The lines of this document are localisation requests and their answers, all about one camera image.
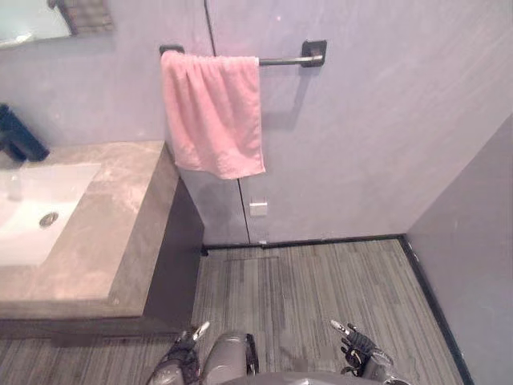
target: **sink drain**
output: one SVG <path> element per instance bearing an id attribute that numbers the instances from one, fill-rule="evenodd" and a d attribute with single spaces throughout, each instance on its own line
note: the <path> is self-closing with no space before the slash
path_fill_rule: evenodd
<path id="1" fill-rule="evenodd" d="M 43 228 L 51 226 L 52 223 L 57 221 L 57 218 L 59 218 L 59 215 L 56 212 L 48 213 L 43 218 L 41 218 L 41 220 L 39 220 L 39 226 Z"/>

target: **mirror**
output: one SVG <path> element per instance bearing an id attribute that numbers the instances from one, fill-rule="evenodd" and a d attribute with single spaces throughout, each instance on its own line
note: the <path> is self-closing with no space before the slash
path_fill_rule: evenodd
<path id="1" fill-rule="evenodd" d="M 0 0 L 0 48 L 112 28 L 105 0 Z"/>

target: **baseboard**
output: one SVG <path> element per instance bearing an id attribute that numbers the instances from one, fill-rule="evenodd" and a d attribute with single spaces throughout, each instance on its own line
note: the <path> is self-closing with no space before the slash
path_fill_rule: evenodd
<path id="1" fill-rule="evenodd" d="M 442 332 L 443 338 L 446 341 L 447 347 L 449 348 L 450 354 L 458 368 L 459 375 L 461 375 L 463 383 L 466 385 L 474 385 L 474 380 L 471 377 L 471 373 L 468 370 L 468 366 L 463 359 L 462 352 L 459 349 L 458 344 L 456 343 L 456 338 L 452 334 L 450 330 L 449 323 L 447 322 L 446 316 L 442 311 L 442 307 L 438 302 L 438 299 L 434 295 L 433 288 L 431 284 L 427 280 L 426 272 L 422 268 L 422 264 L 418 260 L 414 251 L 411 249 L 411 245 L 408 242 L 408 237 L 405 234 L 402 234 L 398 237 L 399 243 L 401 244 L 402 251 L 408 258 L 410 262 L 410 266 L 414 271 L 415 277 L 422 288 L 422 292 L 426 297 L 427 303 L 431 308 L 431 312 L 434 315 L 434 319 L 436 320 L 440 331 Z"/>
<path id="2" fill-rule="evenodd" d="M 232 243 L 232 244 L 219 244 L 219 245 L 204 245 L 204 250 L 219 250 L 219 249 L 247 249 L 258 247 L 261 249 L 277 249 L 282 247 L 294 246 L 311 246 L 311 245 L 326 245 L 329 243 L 346 243 L 346 242 L 363 242 L 363 241 L 383 241 L 385 239 L 398 239 L 402 234 L 385 234 L 374 235 L 368 237 L 348 237 L 348 238 L 322 238 L 322 239 L 307 239 L 304 241 L 284 241 L 284 242 L 271 242 L 271 243 Z"/>
<path id="3" fill-rule="evenodd" d="M 408 238 L 405 234 L 386 234 L 370 237 L 348 237 L 348 238 L 328 238 L 328 239 L 311 239 L 306 241 L 286 241 L 286 242 L 273 242 L 266 244 L 228 244 L 228 245 L 204 245 L 204 255 L 208 255 L 209 250 L 218 249 L 247 249 L 247 248 L 261 248 L 261 249 L 275 249 L 282 247 L 294 247 L 294 246 L 307 246 L 307 245 L 325 245 L 329 243 L 346 243 L 346 242 L 362 242 L 362 241 L 382 241 L 385 239 L 397 239 L 399 244 L 404 251 L 404 254 L 408 258 L 410 266 L 414 271 L 415 277 L 417 278 L 418 284 L 422 288 L 422 292 L 426 297 L 427 303 L 434 315 L 440 331 L 442 332 L 443 338 L 449 348 L 449 352 L 452 355 L 454 363 L 458 368 L 458 372 L 462 377 L 463 383 L 466 385 L 474 385 L 474 380 L 471 377 L 471 373 L 468 370 L 468 366 L 463 359 L 462 352 L 459 349 L 456 339 L 450 330 L 449 323 L 446 320 L 445 314 L 442 311 L 442 307 L 438 303 L 436 296 L 434 295 L 433 288 L 427 280 L 426 273 L 422 268 L 420 261 L 415 256 L 413 250 L 410 247 Z"/>

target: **black faucet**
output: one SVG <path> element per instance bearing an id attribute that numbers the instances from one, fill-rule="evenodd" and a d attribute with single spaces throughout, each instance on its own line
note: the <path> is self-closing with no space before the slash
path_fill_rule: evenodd
<path id="1" fill-rule="evenodd" d="M 6 104 L 0 104 L 0 150 L 16 161 L 40 161 L 50 153 Z"/>

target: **countertop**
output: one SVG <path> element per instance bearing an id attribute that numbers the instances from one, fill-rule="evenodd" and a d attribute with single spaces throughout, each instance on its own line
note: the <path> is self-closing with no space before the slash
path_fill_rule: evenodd
<path id="1" fill-rule="evenodd" d="M 80 163 L 101 167 L 49 257 L 0 268 L 0 318 L 142 314 L 178 172 L 163 141 L 52 148 L 22 167 Z"/>

